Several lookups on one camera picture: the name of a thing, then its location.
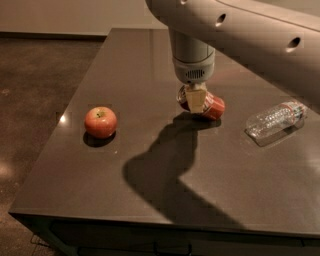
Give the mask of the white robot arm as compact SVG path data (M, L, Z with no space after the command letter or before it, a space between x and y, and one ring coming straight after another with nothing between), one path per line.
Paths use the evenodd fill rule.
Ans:
M320 110L319 18L255 0L145 0L169 29L222 52Z

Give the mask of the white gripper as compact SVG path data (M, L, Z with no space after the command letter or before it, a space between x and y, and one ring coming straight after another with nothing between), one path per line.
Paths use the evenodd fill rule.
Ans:
M186 63L176 58L173 65L177 79L185 86L185 95L191 113L202 113L207 94L206 82L213 74L214 59L207 58L200 62Z

